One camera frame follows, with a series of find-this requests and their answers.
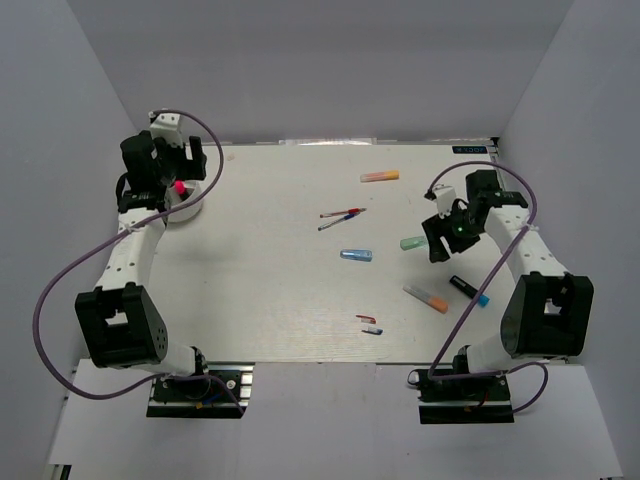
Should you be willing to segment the black blue highlighter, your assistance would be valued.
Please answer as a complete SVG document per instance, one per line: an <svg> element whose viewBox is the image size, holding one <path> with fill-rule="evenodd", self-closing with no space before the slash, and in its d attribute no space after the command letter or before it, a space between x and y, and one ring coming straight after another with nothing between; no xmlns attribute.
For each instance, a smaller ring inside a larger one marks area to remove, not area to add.
<svg viewBox="0 0 640 480"><path fill-rule="evenodd" d="M473 299L478 294L478 290L474 286L457 275L451 276L449 283L469 299ZM481 307L485 307L489 301L490 299L486 295L482 294L478 297L477 304Z"/></svg>

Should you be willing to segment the grey orange highlighter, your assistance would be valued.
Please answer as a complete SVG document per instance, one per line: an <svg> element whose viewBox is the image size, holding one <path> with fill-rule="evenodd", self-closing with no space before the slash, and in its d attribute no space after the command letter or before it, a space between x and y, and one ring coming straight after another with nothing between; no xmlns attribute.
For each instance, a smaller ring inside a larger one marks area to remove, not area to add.
<svg viewBox="0 0 640 480"><path fill-rule="evenodd" d="M419 287L404 285L403 291L441 314L446 314L448 312L448 303L445 300L432 295Z"/></svg>

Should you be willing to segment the orange pink highlighter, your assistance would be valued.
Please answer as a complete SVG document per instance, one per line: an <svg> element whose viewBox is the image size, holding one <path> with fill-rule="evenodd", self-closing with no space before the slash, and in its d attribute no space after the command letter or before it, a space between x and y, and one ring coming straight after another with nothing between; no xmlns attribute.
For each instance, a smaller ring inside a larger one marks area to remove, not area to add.
<svg viewBox="0 0 640 480"><path fill-rule="evenodd" d="M398 170L388 170L382 172L366 173L360 176L361 183L373 183L382 181L398 180L400 177Z"/></svg>

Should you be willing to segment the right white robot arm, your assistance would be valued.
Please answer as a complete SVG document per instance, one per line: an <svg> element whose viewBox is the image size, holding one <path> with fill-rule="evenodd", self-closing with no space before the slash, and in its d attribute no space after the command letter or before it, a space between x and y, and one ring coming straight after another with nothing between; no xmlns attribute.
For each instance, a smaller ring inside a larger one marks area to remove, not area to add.
<svg viewBox="0 0 640 480"><path fill-rule="evenodd" d="M472 313L481 294L502 268L515 282L499 330L480 343L466 346L466 364L453 371L451 384L461 397L472 399L488 385L487 376L515 372L538 359L578 356L586 339L594 297L594 285L585 275L569 271L542 239L535 226L538 200L521 177L519 191L507 191L498 179L498 168L476 162L467 175L466 196L434 179L425 194L437 212L422 228L429 260L442 263L467 251L481 236L488 236L500 251L476 294L445 340L446 351Z"/></svg>

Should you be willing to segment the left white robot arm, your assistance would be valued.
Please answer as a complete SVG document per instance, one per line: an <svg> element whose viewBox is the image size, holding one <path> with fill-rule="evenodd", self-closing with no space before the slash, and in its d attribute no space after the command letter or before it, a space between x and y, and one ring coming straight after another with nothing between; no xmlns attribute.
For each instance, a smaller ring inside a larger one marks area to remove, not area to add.
<svg viewBox="0 0 640 480"><path fill-rule="evenodd" d="M204 357L170 340L147 285L165 214L184 199L170 189L204 179L207 157L197 136L172 144L148 130L122 141L120 149L126 167L116 186L121 237L94 289L77 295L76 315L97 367L178 375L180 391L199 399L211 387Z"/></svg>

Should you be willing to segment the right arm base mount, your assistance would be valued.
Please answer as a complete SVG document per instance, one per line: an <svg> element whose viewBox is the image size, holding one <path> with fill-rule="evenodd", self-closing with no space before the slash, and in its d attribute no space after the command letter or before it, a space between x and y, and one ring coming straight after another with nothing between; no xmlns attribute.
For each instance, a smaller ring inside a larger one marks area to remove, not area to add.
<svg viewBox="0 0 640 480"><path fill-rule="evenodd" d="M407 384L419 392L422 425L510 424L513 406L505 377L430 380L426 369L414 369Z"/></svg>

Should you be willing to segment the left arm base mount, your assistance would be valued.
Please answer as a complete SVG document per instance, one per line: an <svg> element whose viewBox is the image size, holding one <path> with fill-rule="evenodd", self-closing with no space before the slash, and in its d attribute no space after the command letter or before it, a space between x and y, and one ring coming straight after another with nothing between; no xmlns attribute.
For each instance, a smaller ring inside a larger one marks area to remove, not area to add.
<svg viewBox="0 0 640 480"><path fill-rule="evenodd" d="M203 380L157 380L147 403L148 418L241 419L253 385L254 364L208 365Z"/></svg>

